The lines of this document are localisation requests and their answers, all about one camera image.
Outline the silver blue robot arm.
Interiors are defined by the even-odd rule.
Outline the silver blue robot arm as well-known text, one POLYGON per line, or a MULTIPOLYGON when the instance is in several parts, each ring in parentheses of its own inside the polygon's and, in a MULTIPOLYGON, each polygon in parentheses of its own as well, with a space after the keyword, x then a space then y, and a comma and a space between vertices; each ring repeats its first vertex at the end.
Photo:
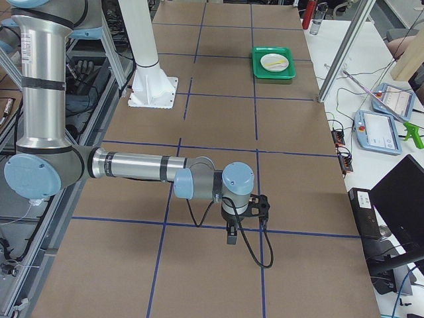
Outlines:
POLYGON ((206 157, 108 152, 67 141, 66 41, 75 30, 105 26, 101 2, 12 1, 11 6, 21 31, 25 126, 16 154, 4 167, 10 188, 35 200, 88 178, 170 182, 179 198, 220 202, 227 241, 235 243, 252 209, 250 166, 234 162, 217 170, 206 157))

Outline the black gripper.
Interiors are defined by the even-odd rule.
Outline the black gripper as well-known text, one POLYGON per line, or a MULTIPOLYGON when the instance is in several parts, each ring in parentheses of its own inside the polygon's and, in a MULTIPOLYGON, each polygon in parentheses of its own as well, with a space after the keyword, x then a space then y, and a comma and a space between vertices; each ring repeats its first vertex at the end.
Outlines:
MULTIPOLYGON (((224 209, 221 210, 221 216, 226 220, 226 231, 227 231, 227 244, 236 244, 237 243, 237 228, 239 228, 239 223, 237 221, 236 215, 226 212, 224 209)), ((244 212, 238 214, 240 222, 243 219, 248 217, 248 213, 244 212)))

